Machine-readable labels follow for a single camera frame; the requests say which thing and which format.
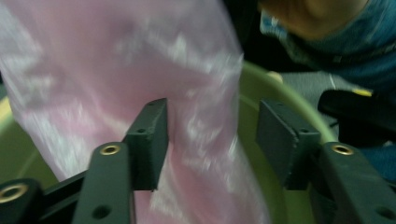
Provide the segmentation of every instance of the green plastic bin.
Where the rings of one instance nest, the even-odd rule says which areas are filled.
[[[259,101],[274,99],[291,106],[302,118],[322,133],[322,142],[335,137],[320,115],[299,93],[269,77],[267,71],[245,63],[240,79],[239,136],[250,165],[258,179],[274,224],[315,223],[306,191],[283,190],[276,175],[255,143]],[[0,118],[0,183],[21,177],[39,180],[46,188],[57,183],[50,168],[43,162],[29,136],[11,114]]]

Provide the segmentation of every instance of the pink plastic bag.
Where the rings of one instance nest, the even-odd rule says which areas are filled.
[[[159,190],[138,223],[268,223],[238,144],[242,54],[215,0],[0,0],[0,69],[14,116],[60,180],[168,98]]]

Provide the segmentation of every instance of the blue denim clothing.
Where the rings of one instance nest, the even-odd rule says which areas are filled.
[[[261,31],[277,37],[295,62],[336,74],[396,105],[395,22],[395,0],[369,0],[346,27],[320,40],[306,41],[288,33],[265,12]],[[383,177],[396,181],[395,145],[362,152]]]

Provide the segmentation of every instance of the hand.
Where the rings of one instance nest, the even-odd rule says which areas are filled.
[[[301,38],[321,39],[353,20],[368,0],[260,0],[259,6]]]

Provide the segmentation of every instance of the person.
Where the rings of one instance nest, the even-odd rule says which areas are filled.
[[[278,38],[295,62],[338,75],[396,105],[396,1],[259,4],[262,33]],[[396,182],[395,145],[361,151],[385,179]]]

